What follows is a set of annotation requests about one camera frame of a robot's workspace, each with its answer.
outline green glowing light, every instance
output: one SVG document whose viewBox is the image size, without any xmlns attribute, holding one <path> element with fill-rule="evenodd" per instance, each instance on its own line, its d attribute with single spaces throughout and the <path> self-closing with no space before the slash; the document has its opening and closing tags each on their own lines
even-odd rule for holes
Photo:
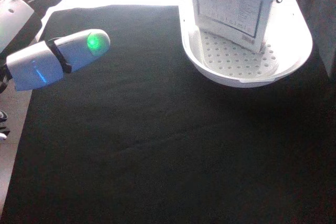
<svg viewBox="0 0 336 224">
<path fill-rule="evenodd" d="M 102 46 L 102 43 L 99 37 L 95 34 L 90 34 L 88 37 L 88 47 L 90 50 L 99 50 Z"/>
</svg>

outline black tablecloth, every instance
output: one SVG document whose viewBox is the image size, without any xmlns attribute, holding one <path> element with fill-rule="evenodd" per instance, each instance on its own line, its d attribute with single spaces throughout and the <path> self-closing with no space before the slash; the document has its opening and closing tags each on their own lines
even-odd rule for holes
<svg viewBox="0 0 336 224">
<path fill-rule="evenodd" d="M 105 56 L 33 92 L 0 223 L 332 223 L 335 84 L 319 56 L 265 87 L 202 76 L 177 7 L 56 12 Z"/>
</svg>

